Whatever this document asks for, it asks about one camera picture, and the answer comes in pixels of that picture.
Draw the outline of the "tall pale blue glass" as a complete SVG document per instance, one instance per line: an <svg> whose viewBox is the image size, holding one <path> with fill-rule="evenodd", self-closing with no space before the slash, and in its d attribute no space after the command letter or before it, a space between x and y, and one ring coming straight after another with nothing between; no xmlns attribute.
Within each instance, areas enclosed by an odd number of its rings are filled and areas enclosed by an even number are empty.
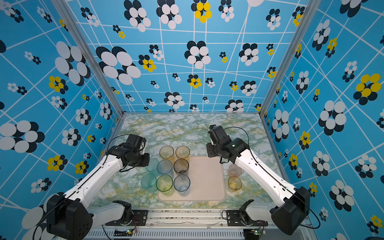
<svg viewBox="0 0 384 240"><path fill-rule="evenodd" d="M174 179L174 188L182 196L185 197L190 192L191 180L186 175L178 175Z"/></svg>

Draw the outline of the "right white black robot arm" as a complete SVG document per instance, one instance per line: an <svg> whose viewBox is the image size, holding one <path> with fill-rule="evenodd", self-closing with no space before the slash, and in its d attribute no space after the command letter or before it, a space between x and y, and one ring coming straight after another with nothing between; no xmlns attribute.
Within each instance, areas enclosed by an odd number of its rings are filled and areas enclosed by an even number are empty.
<svg viewBox="0 0 384 240"><path fill-rule="evenodd" d="M273 206L258 206L248 200L240 208L245 225L254 222L273 222L283 233L292 235L310 213L310 194L304 187L296 188L272 171L242 139L232 140L222 126L211 125L206 145L210 158L229 160L248 173L271 197Z"/></svg>

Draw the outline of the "tall grey glass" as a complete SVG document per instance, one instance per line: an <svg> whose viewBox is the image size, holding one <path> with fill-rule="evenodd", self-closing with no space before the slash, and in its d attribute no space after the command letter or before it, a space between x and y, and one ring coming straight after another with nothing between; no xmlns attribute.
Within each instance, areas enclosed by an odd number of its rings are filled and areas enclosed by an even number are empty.
<svg viewBox="0 0 384 240"><path fill-rule="evenodd" d="M187 175L190 164L185 159L178 159L175 161L173 168L177 175Z"/></svg>

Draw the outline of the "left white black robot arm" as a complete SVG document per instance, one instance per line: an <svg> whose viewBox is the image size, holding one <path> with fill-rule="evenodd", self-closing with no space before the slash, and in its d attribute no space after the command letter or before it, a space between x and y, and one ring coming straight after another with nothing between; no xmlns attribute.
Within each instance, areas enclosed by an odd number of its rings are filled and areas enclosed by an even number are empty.
<svg viewBox="0 0 384 240"><path fill-rule="evenodd" d="M149 165L146 145L145 138L128 135L124 143L110 147L80 183L61 196L52 196L47 202L47 232L66 240L82 240L89 231L112 221L137 225L139 221L128 202L117 200L93 210L89 210L89 205L114 174Z"/></svg>

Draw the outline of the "textured blue glass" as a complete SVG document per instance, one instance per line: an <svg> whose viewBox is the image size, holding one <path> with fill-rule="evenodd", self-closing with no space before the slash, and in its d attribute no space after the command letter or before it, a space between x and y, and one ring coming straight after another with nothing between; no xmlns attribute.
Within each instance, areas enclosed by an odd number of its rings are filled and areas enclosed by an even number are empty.
<svg viewBox="0 0 384 240"><path fill-rule="evenodd" d="M168 159L161 160L157 165L157 171L160 175L169 175L174 177L173 163Z"/></svg>

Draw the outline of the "tall green glass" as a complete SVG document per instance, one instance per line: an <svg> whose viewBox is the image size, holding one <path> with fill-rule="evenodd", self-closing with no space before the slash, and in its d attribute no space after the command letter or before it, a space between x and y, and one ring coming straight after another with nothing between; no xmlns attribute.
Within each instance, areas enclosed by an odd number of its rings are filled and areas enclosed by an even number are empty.
<svg viewBox="0 0 384 240"><path fill-rule="evenodd" d="M173 178L169 175L161 175L156 182L156 187L161 195L171 196L174 193Z"/></svg>

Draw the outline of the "tall yellow glass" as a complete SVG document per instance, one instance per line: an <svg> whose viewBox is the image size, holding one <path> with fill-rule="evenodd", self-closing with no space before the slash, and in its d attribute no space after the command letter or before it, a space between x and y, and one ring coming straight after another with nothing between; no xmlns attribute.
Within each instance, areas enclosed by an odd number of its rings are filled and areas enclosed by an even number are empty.
<svg viewBox="0 0 384 240"><path fill-rule="evenodd" d="M177 159L184 159L189 161L190 155L191 155L191 150L187 146L179 146L176 148L175 151Z"/></svg>

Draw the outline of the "tall amber glass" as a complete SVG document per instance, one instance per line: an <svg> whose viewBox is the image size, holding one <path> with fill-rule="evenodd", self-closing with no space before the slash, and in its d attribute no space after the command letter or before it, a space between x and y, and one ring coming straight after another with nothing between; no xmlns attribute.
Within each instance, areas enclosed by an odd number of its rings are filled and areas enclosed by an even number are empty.
<svg viewBox="0 0 384 240"><path fill-rule="evenodd" d="M163 146L159 151L159 155L164 160L174 162L175 150L172 146Z"/></svg>

